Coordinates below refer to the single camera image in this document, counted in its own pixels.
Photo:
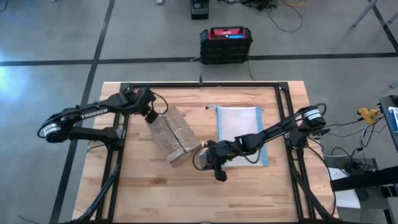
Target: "concrete floor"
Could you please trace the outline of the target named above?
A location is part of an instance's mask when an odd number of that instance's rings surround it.
[[[355,29],[351,27],[366,4],[365,0],[306,0],[298,8],[303,16],[302,28],[288,34],[276,29],[266,12],[242,5],[211,1],[210,19],[191,21],[189,1],[166,0],[158,6],[155,0],[115,0],[100,59],[195,57],[199,54],[198,34],[203,29],[247,26],[254,39],[251,55],[347,54],[341,59],[250,62],[256,80],[303,80],[310,102],[328,105],[327,121],[344,123],[356,119],[359,108],[375,108],[379,97],[398,94],[398,89],[388,87],[390,82],[398,81],[397,57],[349,56],[395,52],[373,11]],[[49,144],[37,138],[35,132],[52,113],[80,103],[91,61],[81,65],[6,65],[38,60],[92,60],[108,5],[109,0],[11,0],[8,9],[0,12],[0,102],[6,107],[0,111],[4,118],[0,121],[0,223],[23,223],[18,215],[39,223],[49,222],[69,142]],[[377,7],[386,21],[398,11],[398,2],[381,1]],[[283,4],[272,16],[286,29],[293,29],[299,22],[297,15]],[[388,26],[398,37],[398,21]],[[103,82],[196,81],[200,74],[204,81],[249,80],[245,63],[98,65],[89,102],[99,98]],[[89,120],[84,126],[92,124]],[[333,132],[344,134],[361,128],[362,124],[354,124],[333,128]],[[322,143],[325,154],[335,146],[352,152],[358,146],[358,137],[325,136]],[[86,142],[79,142],[60,221],[67,221],[72,215],[85,148]],[[397,164],[398,153],[387,130],[374,135],[366,155],[376,158],[380,168]],[[392,200],[391,209],[398,214],[398,202]],[[382,210],[338,211],[346,221],[386,222]]]

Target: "wooden table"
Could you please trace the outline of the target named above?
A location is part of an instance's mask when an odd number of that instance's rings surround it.
[[[117,93],[119,87],[118,82],[104,83],[101,100]],[[307,106],[304,82],[289,82],[289,87],[294,110]],[[217,140],[215,111],[206,110],[207,105],[260,106],[264,128],[280,121],[275,90],[270,87],[151,90],[175,105],[202,141]],[[161,100],[156,101],[157,110],[164,106]],[[113,117],[98,116],[94,128],[112,126]],[[322,155],[317,144],[309,143]],[[190,161],[172,168],[156,148],[142,116],[130,116],[114,222],[295,222],[297,213],[283,138],[272,140],[267,147],[269,167],[229,168],[228,180],[218,182],[212,171],[196,170]],[[79,217],[79,210],[86,210],[99,192],[105,158],[104,147],[87,154],[73,218]],[[312,192],[331,211],[333,193],[325,166],[309,150],[305,151],[305,163]]]

